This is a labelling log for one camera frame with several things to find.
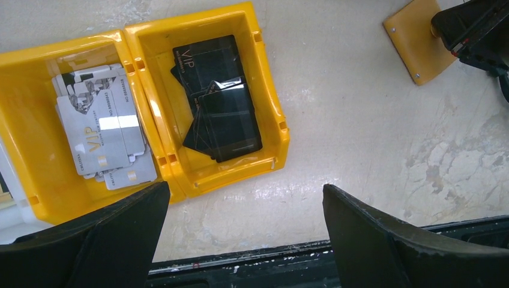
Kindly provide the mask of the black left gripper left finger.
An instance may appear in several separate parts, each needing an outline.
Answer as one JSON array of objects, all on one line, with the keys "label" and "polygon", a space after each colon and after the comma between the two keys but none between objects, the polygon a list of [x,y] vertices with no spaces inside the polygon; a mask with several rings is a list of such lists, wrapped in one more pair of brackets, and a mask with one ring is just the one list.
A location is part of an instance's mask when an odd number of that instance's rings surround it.
[{"label": "black left gripper left finger", "polygon": [[143,287],[169,206],[165,182],[1,246],[2,287]]}]

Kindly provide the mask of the silver VIP card stack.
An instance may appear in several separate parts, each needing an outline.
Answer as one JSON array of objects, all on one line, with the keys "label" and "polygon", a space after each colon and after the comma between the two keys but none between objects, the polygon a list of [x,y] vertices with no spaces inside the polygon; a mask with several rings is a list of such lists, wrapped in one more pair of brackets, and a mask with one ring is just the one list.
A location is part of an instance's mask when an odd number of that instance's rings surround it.
[{"label": "silver VIP card stack", "polygon": [[155,181],[157,172],[120,63],[52,79],[77,174],[108,190]]}]

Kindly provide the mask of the yellow bin with black cards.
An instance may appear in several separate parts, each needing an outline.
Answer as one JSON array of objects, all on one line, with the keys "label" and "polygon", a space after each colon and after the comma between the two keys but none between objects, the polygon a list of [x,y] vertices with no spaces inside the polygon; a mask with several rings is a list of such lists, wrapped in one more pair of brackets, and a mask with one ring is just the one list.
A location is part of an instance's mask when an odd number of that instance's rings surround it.
[{"label": "yellow bin with black cards", "polygon": [[[125,27],[144,90],[139,115],[173,203],[284,167],[290,129],[270,71],[262,30],[251,2]],[[171,75],[173,49],[233,35],[253,99],[262,149],[217,163],[182,145],[192,114],[184,88]]]}]

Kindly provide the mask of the black VIP card stack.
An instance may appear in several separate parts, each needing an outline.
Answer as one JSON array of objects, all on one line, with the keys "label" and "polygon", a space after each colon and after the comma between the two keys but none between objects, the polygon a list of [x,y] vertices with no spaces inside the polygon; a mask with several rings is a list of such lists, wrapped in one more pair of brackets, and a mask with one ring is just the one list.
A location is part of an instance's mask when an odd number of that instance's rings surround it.
[{"label": "black VIP card stack", "polygon": [[172,75],[184,88],[193,120],[183,146],[221,163],[262,149],[255,108],[235,37],[172,50]]}]

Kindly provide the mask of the tan leather card holder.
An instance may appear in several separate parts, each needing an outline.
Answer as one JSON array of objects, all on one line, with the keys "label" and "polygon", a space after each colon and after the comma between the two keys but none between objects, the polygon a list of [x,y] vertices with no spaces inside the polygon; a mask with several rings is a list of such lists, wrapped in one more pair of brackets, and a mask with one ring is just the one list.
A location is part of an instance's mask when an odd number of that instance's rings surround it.
[{"label": "tan leather card holder", "polygon": [[414,83],[422,86],[446,70],[456,57],[444,46],[432,18],[436,1],[411,1],[385,19],[383,26]]}]

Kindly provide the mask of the yellow bin with silver cards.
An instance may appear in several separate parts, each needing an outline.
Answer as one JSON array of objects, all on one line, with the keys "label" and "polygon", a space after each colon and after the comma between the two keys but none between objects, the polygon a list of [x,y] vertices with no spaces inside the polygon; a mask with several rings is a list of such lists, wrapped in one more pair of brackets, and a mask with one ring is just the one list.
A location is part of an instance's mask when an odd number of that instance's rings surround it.
[{"label": "yellow bin with silver cards", "polygon": [[119,64],[131,92],[141,130],[151,149],[157,182],[169,184],[170,203],[186,193],[172,171],[177,156],[170,136],[162,130],[163,112],[147,91],[145,69],[134,55],[127,31],[114,30],[89,37],[33,47],[1,55],[1,139],[5,163],[17,177],[24,204],[34,217],[61,224],[113,204],[143,188],[145,183],[109,190],[105,184],[80,176],[73,161],[62,120],[57,112],[53,78],[101,65]]}]

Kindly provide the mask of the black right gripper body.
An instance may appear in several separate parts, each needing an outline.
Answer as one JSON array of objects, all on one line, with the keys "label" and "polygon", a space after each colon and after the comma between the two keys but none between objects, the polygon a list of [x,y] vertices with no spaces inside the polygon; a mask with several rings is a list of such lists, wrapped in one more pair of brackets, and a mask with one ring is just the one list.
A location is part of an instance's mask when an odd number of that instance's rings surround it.
[{"label": "black right gripper body", "polygon": [[440,11],[431,24],[460,62],[495,77],[508,72],[508,1],[468,1]]}]

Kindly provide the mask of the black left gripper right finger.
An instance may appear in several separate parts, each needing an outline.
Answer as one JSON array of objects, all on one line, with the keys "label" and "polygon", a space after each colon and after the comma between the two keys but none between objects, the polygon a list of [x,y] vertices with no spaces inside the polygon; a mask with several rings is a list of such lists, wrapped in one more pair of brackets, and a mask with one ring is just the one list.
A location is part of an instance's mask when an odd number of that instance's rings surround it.
[{"label": "black left gripper right finger", "polygon": [[508,217],[417,227],[327,184],[324,217],[342,287],[507,287]]}]

